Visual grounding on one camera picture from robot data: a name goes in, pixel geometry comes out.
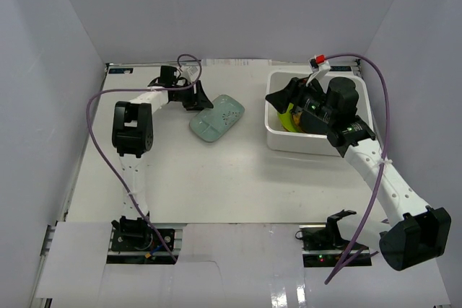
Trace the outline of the pale blue rectangular divided plate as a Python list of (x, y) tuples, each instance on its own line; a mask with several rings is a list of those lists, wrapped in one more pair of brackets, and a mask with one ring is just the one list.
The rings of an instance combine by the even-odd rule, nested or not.
[(202, 110), (189, 123), (192, 132), (207, 143), (219, 140), (245, 112), (241, 103), (226, 94), (216, 97), (212, 104), (213, 108)]

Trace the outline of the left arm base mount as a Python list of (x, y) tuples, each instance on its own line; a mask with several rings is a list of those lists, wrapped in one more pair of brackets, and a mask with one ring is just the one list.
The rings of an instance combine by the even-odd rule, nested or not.
[(161, 226), (157, 234), (143, 218), (125, 216), (111, 221), (111, 226), (107, 264), (175, 265), (178, 260), (177, 229)]

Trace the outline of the lime green round plate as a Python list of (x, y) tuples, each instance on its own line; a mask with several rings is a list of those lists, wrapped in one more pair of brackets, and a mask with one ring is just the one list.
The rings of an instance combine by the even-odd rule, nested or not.
[(287, 132), (291, 133), (299, 133), (300, 129), (295, 124), (292, 115), (292, 108), (294, 105), (292, 103), (289, 104), (285, 113), (277, 113), (278, 119), (281, 122), (283, 129)]

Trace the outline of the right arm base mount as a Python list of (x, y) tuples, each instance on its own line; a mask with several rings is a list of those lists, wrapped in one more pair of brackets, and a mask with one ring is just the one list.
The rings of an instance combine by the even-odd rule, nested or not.
[(323, 224), (300, 227), (295, 239), (302, 243), (304, 268), (334, 268), (349, 244), (344, 240), (335, 243)]

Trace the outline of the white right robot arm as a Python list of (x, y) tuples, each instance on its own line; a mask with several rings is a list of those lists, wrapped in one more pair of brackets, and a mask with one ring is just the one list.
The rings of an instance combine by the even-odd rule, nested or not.
[(371, 223), (350, 210), (329, 216), (322, 235), (332, 248), (360, 243), (378, 250), (397, 271), (443, 255), (449, 213), (420, 198), (385, 159), (375, 133), (357, 114), (359, 94), (351, 79), (335, 77), (323, 89), (317, 80), (294, 77), (265, 100), (278, 113), (301, 111), (324, 123), (328, 142), (355, 168), (385, 211), (386, 224)]

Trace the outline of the yellow patterned plate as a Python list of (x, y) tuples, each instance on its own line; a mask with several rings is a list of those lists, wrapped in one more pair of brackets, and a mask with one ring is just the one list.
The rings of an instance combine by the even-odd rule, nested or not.
[(291, 116), (292, 116), (292, 125), (296, 129), (298, 133), (304, 133), (304, 129), (302, 127), (302, 122), (301, 122), (301, 117), (302, 117), (303, 111), (302, 110), (291, 110)]

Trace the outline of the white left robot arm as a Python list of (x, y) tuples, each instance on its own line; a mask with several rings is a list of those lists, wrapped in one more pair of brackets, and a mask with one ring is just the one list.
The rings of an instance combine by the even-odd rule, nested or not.
[(119, 155), (124, 186), (129, 189), (123, 198), (123, 217), (136, 220), (149, 215), (144, 155), (154, 144), (153, 115), (170, 102), (179, 102), (187, 111), (214, 107), (199, 81), (201, 72), (200, 66), (162, 66), (146, 92), (115, 104), (112, 144)]

